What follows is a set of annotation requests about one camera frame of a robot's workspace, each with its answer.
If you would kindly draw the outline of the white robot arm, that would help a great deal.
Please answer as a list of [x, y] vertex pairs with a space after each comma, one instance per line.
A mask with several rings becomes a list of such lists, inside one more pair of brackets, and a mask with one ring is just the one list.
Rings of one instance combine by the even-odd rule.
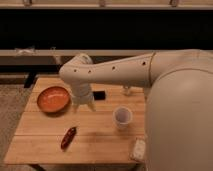
[[148, 171], [213, 171], [213, 54], [161, 51], [95, 64], [78, 54], [59, 70], [76, 105], [93, 100], [91, 85], [148, 90]]

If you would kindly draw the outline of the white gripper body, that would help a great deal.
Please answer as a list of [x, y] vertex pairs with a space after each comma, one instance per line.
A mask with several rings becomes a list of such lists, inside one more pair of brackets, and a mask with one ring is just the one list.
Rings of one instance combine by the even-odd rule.
[[88, 83], [74, 84], [70, 86], [70, 89], [74, 104], [87, 104], [92, 102], [94, 99], [91, 85]]

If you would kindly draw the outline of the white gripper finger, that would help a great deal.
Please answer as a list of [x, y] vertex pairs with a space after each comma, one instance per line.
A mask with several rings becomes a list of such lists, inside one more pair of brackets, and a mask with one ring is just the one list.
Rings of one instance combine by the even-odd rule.
[[95, 109], [95, 105], [94, 105], [94, 103], [93, 103], [93, 102], [89, 102], [89, 103], [87, 104], [87, 106], [90, 108], [90, 110], [91, 110], [91, 111], [93, 111], [93, 112], [95, 112], [95, 111], [96, 111], [96, 109]]
[[79, 105], [78, 105], [78, 104], [73, 104], [73, 112], [74, 112], [74, 113], [77, 113], [78, 108], [79, 108]]

